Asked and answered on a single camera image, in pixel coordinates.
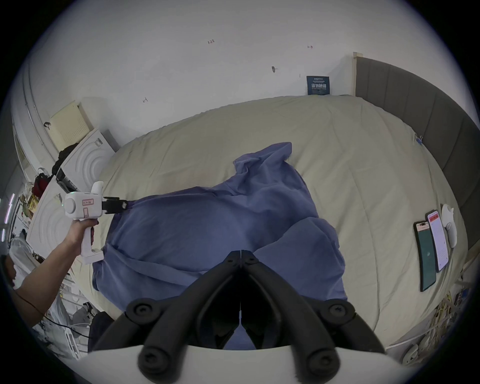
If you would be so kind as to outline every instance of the cable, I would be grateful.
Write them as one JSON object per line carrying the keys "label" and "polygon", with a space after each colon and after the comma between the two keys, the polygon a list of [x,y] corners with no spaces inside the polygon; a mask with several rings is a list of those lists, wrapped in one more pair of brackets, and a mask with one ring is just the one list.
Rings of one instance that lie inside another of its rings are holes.
{"label": "cable", "polygon": [[399,345],[402,345],[402,344],[406,344],[410,341],[413,341],[415,340],[416,338],[419,338],[421,336],[423,336],[424,334],[426,333],[429,333],[431,330],[435,329],[436,327],[438,327],[439,325],[443,324],[445,322],[445,320],[449,319],[450,316],[446,316],[444,317],[439,323],[437,323],[436,325],[434,325],[433,327],[430,327],[429,329],[427,329],[425,332],[422,332],[421,334],[419,335],[416,335],[416,336],[413,336],[411,337],[410,339],[407,339],[407,340],[403,340],[403,341],[400,341],[399,343],[395,343],[395,344],[392,344],[392,345],[389,345],[387,347],[385,347],[385,349],[390,349],[390,348],[393,348],[393,347],[398,347]]}
{"label": "cable", "polygon": [[87,339],[90,338],[89,336],[85,336],[84,334],[75,331],[73,328],[69,327],[68,325],[59,324],[59,323],[56,323],[55,321],[49,319],[49,318],[46,317],[41,311],[39,311],[38,308],[37,308],[35,305],[33,305],[33,304],[32,304],[31,302],[29,302],[27,299],[24,299],[22,296],[20,296],[15,289],[13,289],[13,291],[15,292],[15,294],[16,294],[19,298],[21,298],[21,299],[22,299],[23,301],[25,301],[27,304],[30,304],[39,314],[41,314],[43,317],[45,317],[45,318],[46,318],[48,321],[50,321],[51,323],[53,323],[53,324],[55,324],[55,325],[58,325],[59,327],[68,328],[68,329],[70,329],[72,332],[75,332],[75,333],[79,334],[80,336],[86,337]]}

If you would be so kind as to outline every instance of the white appliance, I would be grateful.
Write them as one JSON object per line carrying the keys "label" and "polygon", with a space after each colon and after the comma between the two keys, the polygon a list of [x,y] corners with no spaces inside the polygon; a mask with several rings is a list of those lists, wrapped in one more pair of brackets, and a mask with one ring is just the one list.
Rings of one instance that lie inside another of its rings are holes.
{"label": "white appliance", "polygon": [[80,192],[90,192],[110,158],[115,154],[98,130],[91,131],[63,161],[60,169]]}
{"label": "white appliance", "polygon": [[43,258],[65,239],[70,228],[72,219],[65,215],[62,206],[65,194],[55,179],[52,179],[43,192],[30,223],[27,243]]}

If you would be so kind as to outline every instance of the blue cloth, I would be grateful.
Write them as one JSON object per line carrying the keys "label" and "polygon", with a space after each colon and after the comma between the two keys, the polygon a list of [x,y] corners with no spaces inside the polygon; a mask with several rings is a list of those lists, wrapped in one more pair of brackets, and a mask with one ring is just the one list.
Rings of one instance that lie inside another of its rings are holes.
{"label": "blue cloth", "polygon": [[[93,286],[119,309],[141,297],[181,294],[235,250],[249,250],[297,292],[346,299],[334,228],[317,215],[305,182],[285,160],[291,143],[234,161],[236,175],[213,187],[145,197],[116,214],[94,263]],[[227,349],[253,349],[240,326]]]}

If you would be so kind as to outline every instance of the gray headboard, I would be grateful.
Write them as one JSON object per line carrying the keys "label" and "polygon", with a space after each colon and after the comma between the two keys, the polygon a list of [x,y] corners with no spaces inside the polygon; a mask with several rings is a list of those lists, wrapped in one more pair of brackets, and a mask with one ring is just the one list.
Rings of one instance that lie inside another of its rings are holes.
{"label": "gray headboard", "polygon": [[423,136],[456,197],[471,248],[480,239],[480,130],[455,101],[417,75],[363,57],[356,61],[355,95]]}

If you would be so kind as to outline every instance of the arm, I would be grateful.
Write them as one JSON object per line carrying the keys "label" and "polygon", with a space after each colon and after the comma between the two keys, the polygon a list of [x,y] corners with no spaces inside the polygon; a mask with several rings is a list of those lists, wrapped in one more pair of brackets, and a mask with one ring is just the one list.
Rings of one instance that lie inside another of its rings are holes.
{"label": "arm", "polygon": [[[65,240],[25,278],[22,285],[15,291],[16,294],[12,295],[18,312],[29,326],[37,324],[42,319],[42,315],[47,313],[75,257],[81,252],[85,229],[97,224],[98,221],[95,219],[74,220]],[[22,298],[32,303],[38,311]]]}

